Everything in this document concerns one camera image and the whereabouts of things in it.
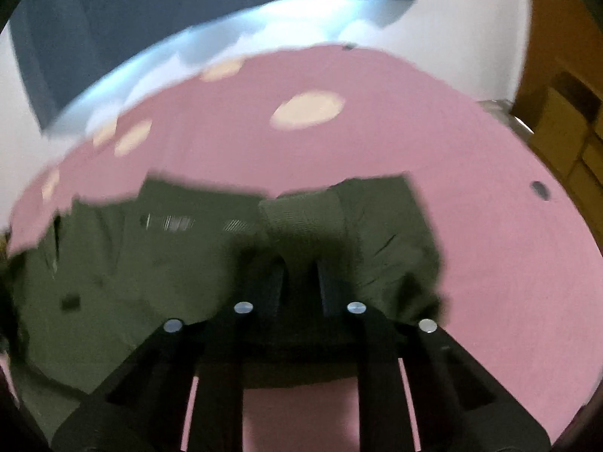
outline blue-gray fabric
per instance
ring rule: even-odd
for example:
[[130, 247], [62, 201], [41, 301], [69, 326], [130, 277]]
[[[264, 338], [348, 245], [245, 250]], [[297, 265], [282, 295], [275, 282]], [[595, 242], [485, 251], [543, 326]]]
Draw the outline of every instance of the blue-gray fabric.
[[[285, 261], [289, 294], [301, 294], [287, 305], [292, 339], [307, 321], [314, 260], [394, 321], [438, 316], [439, 253], [403, 177], [278, 199], [147, 179], [134, 200], [74, 202], [38, 247], [9, 261], [5, 283], [24, 340], [11, 370], [22, 401], [50, 438], [165, 320], [212, 318], [275, 260]], [[262, 367], [247, 385], [324, 382], [348, 370]]]
[[22, 0], [11, 32], [41, 128], [87, 87], [156, 42], [272, 1]]

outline white spot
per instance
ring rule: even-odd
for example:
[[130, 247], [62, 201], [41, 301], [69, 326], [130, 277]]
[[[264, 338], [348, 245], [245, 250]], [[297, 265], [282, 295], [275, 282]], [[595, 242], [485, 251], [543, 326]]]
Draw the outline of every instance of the white spot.
[[103, 127], [98, 129], [94, 133], [94, 136], [92, 136], [92, 145], [94, 147], [98, 147], [101, 144], [106, 143], [115, 135], [116, 130], [117, 130], [117, 118], [114, 120], [110, 120], [108, 123], [106, 123]]
[[222, 78], [234, 76], [243, 68], [244, 63], [245, 58], [238, 58], [214, 64], [203, 72], [201, 79], [203, 81], [218, 81]]
[[300, 93], [282, 103], [272, 115], [270, 123], [281, 131], [315, 126], [337, 117], [345, 102], [342, 96], [334, 92], [313, 90]]
[[115, 156], [121, 157], [127, 155], [133, 149], [147, 139], [151, 131], [152, 121], [143, 120], [126, 132], [115, 145]]
[[54, 192], [55, 187], [58, 185], [58, 181], [60, 180], [60, 174], [58, 173], [58, 169], [53, 170], [48, 175], [46, 182], [41, 188], [41, 198], [46, 202], [50, 200], [52, 197], [52, 192]]

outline pink surface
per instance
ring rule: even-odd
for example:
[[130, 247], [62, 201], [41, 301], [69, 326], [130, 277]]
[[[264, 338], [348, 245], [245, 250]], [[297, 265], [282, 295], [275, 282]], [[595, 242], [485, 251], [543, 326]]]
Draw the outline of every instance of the pink surface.
[[[421, 450], [417, 419], [412, 405], [406, 369], [402, 359], [400, 375], [412, 426], [415, 450]], [[199, 377], [192, 380], [180, 450], [188, 450], [189, 433]], [[342, 379], [336, 383], [288, 389], [248, 389], [243, 396], [243, 444], [246, 452], [265, 450], [308, 452], [338, 450], [355, 452], [360, 441], [358, 382]]]
[[[310, 90], [342, 95], [341, 114], [296, 131], [271, 127], [282, 102]], [[115, 141], [144, 119], [153, 120], [148, 139], [115, 158]], [[13, 252], [35, 244], [55, 210], [68, 209], [73, 197], [133, 196], [147, 173], [277, 195], [406, 172], [441, 247], [447, 331], [552, 440], [588, 399], [603, 367], [603, 261], [572, 202], [512, 132], [468, 97], [387, 54], [319, 46], [249, 59], [220, 81], [191, 79], [122, 116], [115, 138], [98, 149], [84, 143], [58, 168], [60, 182], [48, 202], [41, 198], [47, 172], [17, 202]], [[536, 180], [548, 187], [549, 201], [531, 190]], [[247, 450], [269, 450], [262, 416], [282, 410], [281, 399], [304, 417], [322, 417], [330, 400], [342, 414], [310, 416], [315, 428], [308, 432], [300, 423], [285, 429], [284, 415], [274, 412], [266, 424], [281, 430], [274, 435], [331, 433], [323, 426], [329, 416], [350, 426], [343, 405], [353, 401], [354, 386], [346, 386], [246, 394]], [[357, 450], [352, 435], [342, 432], [331, 450]], [[280, 442], [274, 447], [296, 450]]]

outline black mount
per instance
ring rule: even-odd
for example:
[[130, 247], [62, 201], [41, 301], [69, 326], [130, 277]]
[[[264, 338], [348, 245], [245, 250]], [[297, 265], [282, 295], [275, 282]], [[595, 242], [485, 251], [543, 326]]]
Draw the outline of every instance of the black mount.
[[179, 451], [197, 374], [188, 451], [241, 452], [246, 365], [347, 362], [357, 370], [361, 452], [412, 452], [399, 358], [421, 450], [551, 449], [536, 420], [430, 320], [396, 325], [362, 301], [349, 306], [357, 302], [350, 287], [321, 263], [308, 290], [289, 293], [286, 279], [277, 266], [238, 295], [248, 304], [228, 304], [205, 323], [159, 328], [63, 423], [52, 450]]

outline green fabric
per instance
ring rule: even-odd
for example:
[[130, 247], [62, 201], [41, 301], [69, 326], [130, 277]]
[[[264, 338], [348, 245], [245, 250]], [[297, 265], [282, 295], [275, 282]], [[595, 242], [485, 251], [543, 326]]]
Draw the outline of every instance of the green fabric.
[[[14, 377], [25, 405], [52, 436], [77, 393], [33, 379], [32, 368], [90, 393], [165, 319], [211, 318], [275, 257], [297, 289], [320, 257], [391, 319], [436, 317], [438, 252], [402, 177], [271, 200], [148, 179], [135, 200], [74, 202], [37, 248], [15, 258], [24, 259], [11, 289], [29, 368]], [[285, 381], [296, 382], [291, 375]]]

